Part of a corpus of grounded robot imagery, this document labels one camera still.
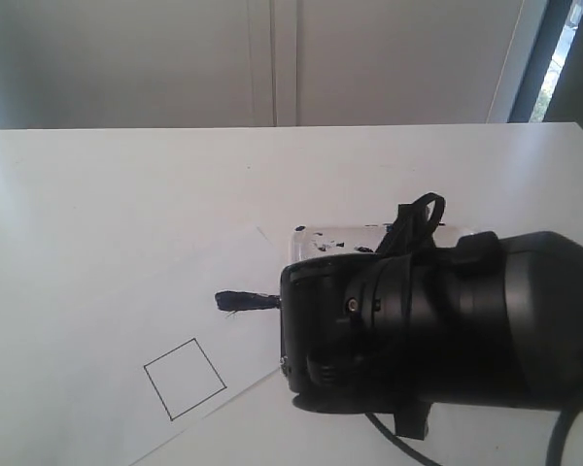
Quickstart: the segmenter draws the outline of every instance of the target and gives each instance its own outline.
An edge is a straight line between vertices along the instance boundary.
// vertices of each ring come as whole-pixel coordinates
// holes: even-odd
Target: white table
[[[18,325],[163,269],[253,223],[287,254],[298,224],[393,218],[433,190],[446,221],[583,244],[574,124],[0,132],[0,313]],[[139,464],[413,465],[362,416],[292,407],[276,374]],[[436,405],[422,451],[445,465],[542,464],[553,413]],[[583,464],[583,417],[566,464]]]

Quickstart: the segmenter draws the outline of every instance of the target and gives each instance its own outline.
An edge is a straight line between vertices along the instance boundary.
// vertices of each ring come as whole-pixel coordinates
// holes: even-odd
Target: white wall
[[[545,3],[299,0],[295,123],[485,122],[504,63],[506,120]]]
[[[271,124],[267,5],[0,0],[0,128]]]

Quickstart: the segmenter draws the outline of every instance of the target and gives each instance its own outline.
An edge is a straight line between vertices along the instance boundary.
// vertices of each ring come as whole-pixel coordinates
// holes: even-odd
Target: white paper
[[[278,294],[283,265],[253,229],[48,322],[28,364],[0,367],[0,464],[127,466],[276,370],[279,313],[214,295]]]

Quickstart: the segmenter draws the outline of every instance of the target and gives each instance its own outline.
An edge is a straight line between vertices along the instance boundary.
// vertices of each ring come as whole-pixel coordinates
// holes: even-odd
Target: screw
[[[355,313],[358,310],[359,310],[359,301],[357,301],[355,298],[350,298],[348,300],[348,311],[350,311],[351,313]]]

